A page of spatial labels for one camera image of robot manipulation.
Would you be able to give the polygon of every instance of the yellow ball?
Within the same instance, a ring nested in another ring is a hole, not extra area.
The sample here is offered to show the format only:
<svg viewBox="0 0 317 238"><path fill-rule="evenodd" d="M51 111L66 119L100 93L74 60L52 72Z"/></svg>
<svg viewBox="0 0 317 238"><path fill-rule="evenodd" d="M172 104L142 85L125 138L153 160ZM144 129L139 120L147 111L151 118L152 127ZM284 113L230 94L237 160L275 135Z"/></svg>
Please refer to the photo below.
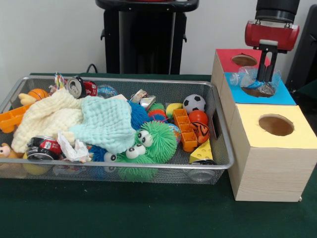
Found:
<svg viewBox="0 0 317 238"><path fill-rule="evenodd" d="M26 153L23 155L23 159L27 159L28 156ZM43 175L45 174L49 169L50 166L41 166L41 165L30 165L30 164L23 164L23 168L31 175Z"/></svg>

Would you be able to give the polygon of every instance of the small orange basketball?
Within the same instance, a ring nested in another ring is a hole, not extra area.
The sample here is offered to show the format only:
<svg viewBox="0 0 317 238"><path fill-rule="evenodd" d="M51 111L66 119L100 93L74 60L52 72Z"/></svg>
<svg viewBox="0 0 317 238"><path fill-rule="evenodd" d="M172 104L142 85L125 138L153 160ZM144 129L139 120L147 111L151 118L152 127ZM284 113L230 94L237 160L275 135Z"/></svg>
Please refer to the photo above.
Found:
<svg viewBox="0 0 317 238"><path fill-rule="evenodd" d="M49 94L43 90L43 89L40 89L40 88L35 88L33 90L31 90L28 95L30 95L31 97L35 98L36 101L39 101L43 98L47 98L49 96Z"/></svg>

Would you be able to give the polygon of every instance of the circular hole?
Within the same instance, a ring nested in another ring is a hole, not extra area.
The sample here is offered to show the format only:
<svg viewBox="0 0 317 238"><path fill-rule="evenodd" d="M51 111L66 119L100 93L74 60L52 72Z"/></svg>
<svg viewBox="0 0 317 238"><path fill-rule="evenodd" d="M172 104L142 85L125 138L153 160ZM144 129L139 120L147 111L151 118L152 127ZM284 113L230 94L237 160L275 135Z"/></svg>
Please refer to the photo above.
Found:
<svg viewBox="0 0 317 238"><path fill-rule="evenodd" d="M265 93L261 93L260 91L256 90L256 89L250 89L250 88L241 88L243 92L245 92L246 94L253 96L253 97L262 97L262 98L270 98L273 96L273 94L265 94Z"/></svg>
<svg viewBox="0 0 317 238"><path fill-rule="evenodd" d="M278 136L286 136L294 131L293 123L280 115L264 115L260 118L259 125L265 131Z"/></svg>
<svg viewBox="0 0 317 238"><path fill-rule="evenodd" d="M240 54L232 57L232 61L239 66L255 66L258 64L258 61L252 56Z"/></svg>

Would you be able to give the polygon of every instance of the soccer ball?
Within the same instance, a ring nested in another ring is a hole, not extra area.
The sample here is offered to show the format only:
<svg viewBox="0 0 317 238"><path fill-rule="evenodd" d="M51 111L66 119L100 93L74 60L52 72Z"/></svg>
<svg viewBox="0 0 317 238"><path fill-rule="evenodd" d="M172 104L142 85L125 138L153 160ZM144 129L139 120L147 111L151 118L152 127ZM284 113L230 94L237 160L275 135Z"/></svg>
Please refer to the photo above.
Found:
<svg viewBox="0 0 317 238"><path fill-rule="evenodd" d="M183 108L186 109L187 114L195 110L204 112L206 108L206 102L202 96L199 96L198 94L192 94L185 98L183 102Z"/></svg>

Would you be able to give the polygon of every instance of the yellow cheese toy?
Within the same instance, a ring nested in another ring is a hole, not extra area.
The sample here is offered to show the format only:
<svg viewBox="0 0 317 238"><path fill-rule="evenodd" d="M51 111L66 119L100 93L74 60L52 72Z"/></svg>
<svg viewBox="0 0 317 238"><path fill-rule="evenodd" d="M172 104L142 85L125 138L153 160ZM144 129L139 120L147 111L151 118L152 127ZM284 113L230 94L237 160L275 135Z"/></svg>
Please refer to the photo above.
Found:
<svg viewBox="0 0 317 238"><path fill-rule="evenodd" d="M183 108L183 104L182 103L171 103L167 106L166 108L166 115L168 118L172 118L173 117L173 111L175 109L181 109Z"/></svg>
<svg viewBox="0 0 317 238"><path fill-rule="evenodd" d="M212 158L209 139L190 155L189 163L201 165L215 165L215 162Z"/></svg>

